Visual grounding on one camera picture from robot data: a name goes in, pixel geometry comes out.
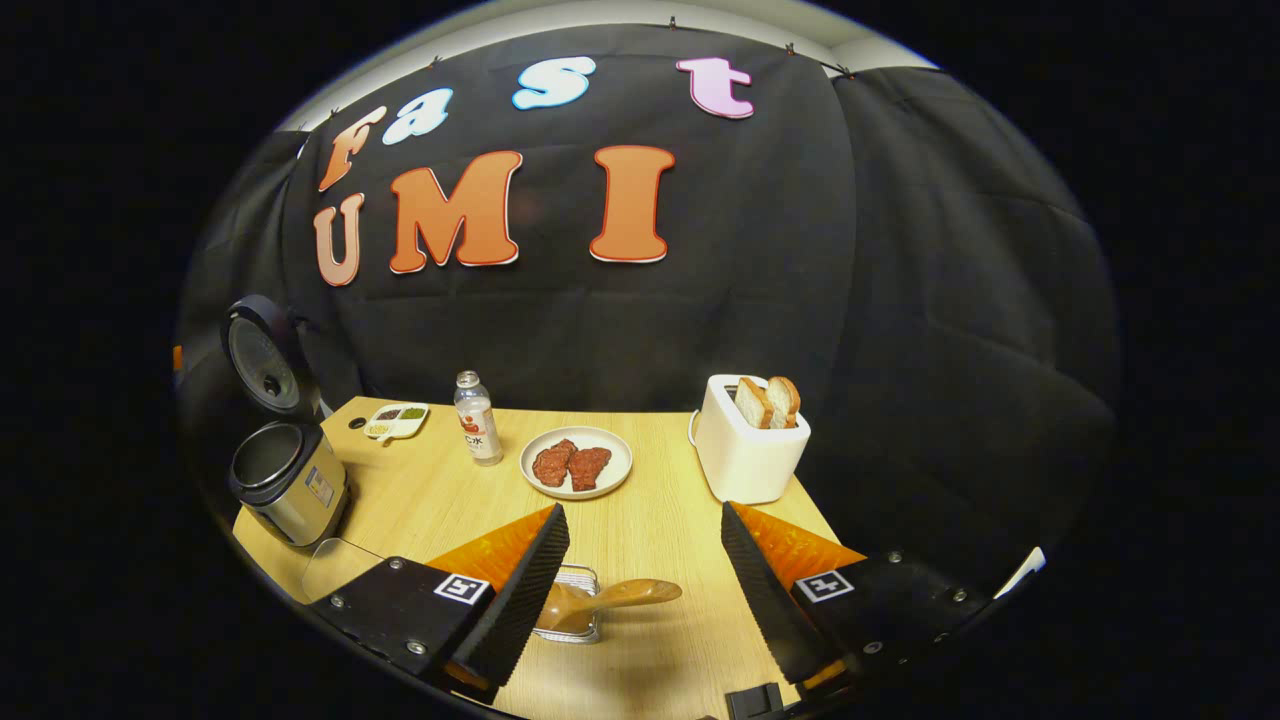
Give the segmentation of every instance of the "bread slice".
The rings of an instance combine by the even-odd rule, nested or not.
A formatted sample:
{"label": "bread slice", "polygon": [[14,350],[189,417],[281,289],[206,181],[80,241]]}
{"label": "bread slice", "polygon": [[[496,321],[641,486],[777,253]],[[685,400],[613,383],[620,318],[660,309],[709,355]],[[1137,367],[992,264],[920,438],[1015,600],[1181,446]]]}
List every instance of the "bread slice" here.
{"label": "bread slice", "polygon": [[769,398],[764,395],[764,389],[760,386],[746,378],[739,378],[737,393],[733,395],[733,405],[737,405],[739,413],[746,418],[746,424],[762,429],[769,427],[769,420],[773,418],[773,406],[769,405]]}
{"label": "bread slice", "polygon": [[796,427],[796,413],[800,411],[800,391],[795,383],[781,375],[769,378],[769,389],[765,392],[769,405],[773,406],[773,419],[769,427],[794,428]]}

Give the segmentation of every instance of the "raw meat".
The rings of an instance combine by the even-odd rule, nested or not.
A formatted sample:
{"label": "raw meat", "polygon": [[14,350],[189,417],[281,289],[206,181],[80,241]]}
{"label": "raw meat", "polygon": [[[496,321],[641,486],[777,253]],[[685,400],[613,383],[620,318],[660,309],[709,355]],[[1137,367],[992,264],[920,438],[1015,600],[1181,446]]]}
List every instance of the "raw meat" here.
{"label": "raw meat", "polygon": [[603,447],[579,450],[568,460],[568,473],[573,477],[573,492],[595,489],[595,478],[609,464],[613,451]]}
{"label": "raw meat", "polygon": [[564,484],[564,469],[570,457],[577,454],[577,446],[564,438],[534,457],[534,477],[549,488]]}

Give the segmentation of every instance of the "wooden spatula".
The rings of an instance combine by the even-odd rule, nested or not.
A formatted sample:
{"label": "wooden spatula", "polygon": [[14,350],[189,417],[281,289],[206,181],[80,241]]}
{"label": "wooden spatula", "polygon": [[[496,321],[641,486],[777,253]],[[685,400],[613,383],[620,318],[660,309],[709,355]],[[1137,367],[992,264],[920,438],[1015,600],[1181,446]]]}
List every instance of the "wooden spatula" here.
{"label": "wooden spatula", "polygon": [[554,583],[534,626],[540,630],[580,634],[586,632],[591,623],[591,612],[596,610],[655,605],[676,600],[681,592],[676,583],[637,579],[609,585],[593,597],[581,588]]}

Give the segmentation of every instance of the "white plate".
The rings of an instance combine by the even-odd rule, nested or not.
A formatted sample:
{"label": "white plate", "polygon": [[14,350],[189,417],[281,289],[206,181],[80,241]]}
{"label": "white plate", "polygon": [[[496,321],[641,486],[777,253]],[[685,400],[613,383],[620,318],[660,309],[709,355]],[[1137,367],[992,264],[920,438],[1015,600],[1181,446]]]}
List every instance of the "white plate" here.
{"label": "white plate", "polygon": [[[604,469],[600,470],[600,475],[595,478],[595,489],[573,492],[573,479],[570,477],[568,470],[564,471],[564,484],[558,488],[549,488],[544,486],[534,475],[534,459],[538,457],[538,454],[564,438],[568,438],[570,442],[576,445],[579,450],[603,447],[613,452],[613,456],[609,457],[609,464],[605,465]],[[525,446],[524,452],[520,454],[520,471],[525,474],[525,479],[529,480],[529,484],[552,497],[558,497],[561,500],[588,500],[591,497],[600,497],[602,495],[621,486],[622,480],[627,479],[627,475],[631,473],[631,446],[618,436],[611,433],[609,430],[602,430],[600,428],[589,428],[585,425],[557,428],[535,437],[529,442],[529,445]]]}

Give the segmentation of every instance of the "blue letter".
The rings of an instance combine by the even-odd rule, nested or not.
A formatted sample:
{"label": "blue letter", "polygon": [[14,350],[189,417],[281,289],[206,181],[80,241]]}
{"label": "blue letter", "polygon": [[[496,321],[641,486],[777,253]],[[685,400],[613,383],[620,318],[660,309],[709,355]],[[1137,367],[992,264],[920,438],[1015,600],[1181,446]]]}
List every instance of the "blue letter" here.
{"label": "blue letter", "polygon": [[520,73],[516,82],[527,90],[517,90],[511,104],[518,110],[553,108],[572,102],[586,92],[586,76],[595,72],[590,58],[557,58],[534,63]]}
{"label": "blue letter", "polygon": [[453,97],[453,91],[448,87],[433,90],[421,97],[416,97],[401,108],[396,117],[399,118],[383,135],[383,145],[396,145],[411,135],[426,135],[440,127],[449,114],[444,106]]}

